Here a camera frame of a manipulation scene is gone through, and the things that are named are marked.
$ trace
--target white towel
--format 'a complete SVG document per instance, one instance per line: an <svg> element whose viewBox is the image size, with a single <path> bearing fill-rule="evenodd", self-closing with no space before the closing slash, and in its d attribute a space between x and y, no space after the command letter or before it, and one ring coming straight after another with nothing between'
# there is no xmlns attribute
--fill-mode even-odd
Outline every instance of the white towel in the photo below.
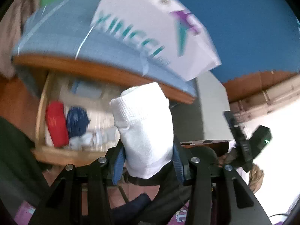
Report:
<svg viewBox="0 0 300 225"><path fill-rule="evenodd" d="M110 105L125 147L128 173L152 177L173 155L169 100L158 83L150 83L125 90Z"/></svg>

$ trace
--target folded clothes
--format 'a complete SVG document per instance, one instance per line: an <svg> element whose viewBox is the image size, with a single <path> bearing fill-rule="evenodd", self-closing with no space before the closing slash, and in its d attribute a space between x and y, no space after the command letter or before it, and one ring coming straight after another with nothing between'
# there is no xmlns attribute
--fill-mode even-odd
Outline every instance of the folded clothes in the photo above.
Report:
<svg viewBox="0 0 300 225"><path fill-rule="evenodd" d="M59 148L68 145L69 136L63 103L52 101L46 108L45 120L54 147Z"/></svg>
<svg viewBox="0 0 300 225"><path fill-rule="evenodd" d="M116 139L117 128L115 126L107 129L89 130L80 137L72 137L69 146L72 150L80 150L84 147L96 147L114 141Z"/></svg>
<svg viewBox="0 0 300 225"><path fill-rule="evenodd" d="M86 128L89 123L90 120L85 109L78 106L71 107L67 114L67 129L69 138L82 136L86 132Z"/></svg>
<svg viewBox="0 0 300 225"><path fill-rule="evenodd" d="M169 100L158 83L150 83L125 90L110 105L125 147L128 173L152 177L173 155Z"/></svg>

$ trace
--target metal screw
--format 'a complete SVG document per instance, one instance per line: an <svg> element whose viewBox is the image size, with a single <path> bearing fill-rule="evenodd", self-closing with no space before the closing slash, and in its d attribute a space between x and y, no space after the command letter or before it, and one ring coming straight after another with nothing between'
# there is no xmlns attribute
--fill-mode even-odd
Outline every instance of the metal screw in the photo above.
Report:
<svg viewBox="0 0 300 225"><path fill-rule="evenodd" d="M105 157L100 157L98 159L98 162L100 162L100 163L106 163L106 161L107 161L107 159Z"/></svg>
<svg viewBox="0 0 300 225"><path fill-rule="evenodd" d="M66 167L65 167L65 169L67 170L67 171L71 171L72 169L73 169L73 165L72 164L68 164Z"/></svg>
<svg viewBox="0 0 300 225"><path fill-rule="evenodd" d="M198 157L192 157L191 161L194 162L194 163L199 163L200 159Z"/></svg>
<svg viewBox="0 0 300 225"><path fill-rule="evenodd" d="M230 166L230 165L225 165L224 168L225 168L227 171L232 171L232 166Z"/></svg>

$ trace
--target blue cloth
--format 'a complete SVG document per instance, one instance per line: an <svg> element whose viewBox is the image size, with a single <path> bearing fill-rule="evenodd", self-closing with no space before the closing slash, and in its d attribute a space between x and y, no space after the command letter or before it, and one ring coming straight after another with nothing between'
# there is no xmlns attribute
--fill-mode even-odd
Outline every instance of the blue cloth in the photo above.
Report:
<svg viewBox="0 0 300 225"><path fill-rule="evenodd" d="M137 198L125 205L112 209L112 218L115 225L128 225L140 212L149 204L151 199L145 193L140 194Z"/></svg>
<svg viewBox="0 0 300 225"><path fill-rule="evenodd" d="M99 1L61 0L42 7L26 21L24 34L13 49L13 56L35 53L75 58L91 29ZM141 57L136 49L99 30L91 30L77 58L126 70L197 96L192 84L156 60Z"/></svg>
<svg viewBox="0 0 300 225"><path fill-rule="evenodd" d="M86 114L86 110L73 106L69 109L67 115L67 129L69 138L82 136L86 132L90 120Z"/></svg>

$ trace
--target blue mattress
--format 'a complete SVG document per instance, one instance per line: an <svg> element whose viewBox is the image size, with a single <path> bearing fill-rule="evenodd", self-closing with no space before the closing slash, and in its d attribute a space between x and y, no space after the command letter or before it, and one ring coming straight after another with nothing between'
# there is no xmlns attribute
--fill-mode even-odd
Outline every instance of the blue mattress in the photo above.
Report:
<svg viewBox="0 0 300 225"><path fill-rule="evenodd" d="M61 0L42 7L27 20L13 56L25 53L77 56L151 78L194 97L197 95L192 82L185 82L157 61L109 34L91 30L90 23L99 1Z"/></svg>

